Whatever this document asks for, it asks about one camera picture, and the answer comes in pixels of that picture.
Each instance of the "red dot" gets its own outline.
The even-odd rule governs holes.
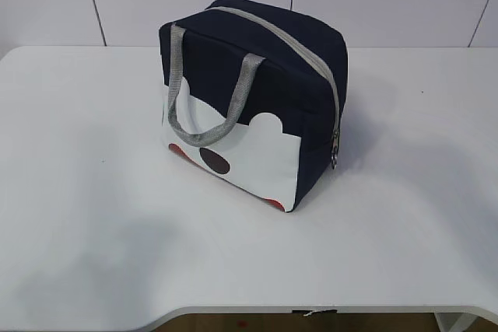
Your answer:
[[[280,209],[281,211],[285,211],[285,208],[283,207],[282,204],[280,204],[277,200],[272,200],[271,198],[266,198],[265,199],[267,202],[275,206],[277,209]]]

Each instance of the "bag handle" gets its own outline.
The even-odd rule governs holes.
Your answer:
[[[240,114],[246,105],[247,97],[251,91],[252,82],[256,76],[259,65],[265,58],[256,54],[246,54],[240,67],[240,75],[235,85],[226,119],[222,124],[199,134],[186,132],[177,119],[177,97],[180,93],[181,80],[184,76],[183,39],[185,29],[176,25],[171,26],[171,52],[170,52],[170,81],[168,92],[168,122],[178,135],[178,138],[193,147],[206,147],[224,138],[232,131],[239,120]]]

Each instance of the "lunch bag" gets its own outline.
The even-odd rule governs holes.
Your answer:
[[[341,34],[309,16],[218,0],[160,28],[169,149],[292,211],[337,163]]]

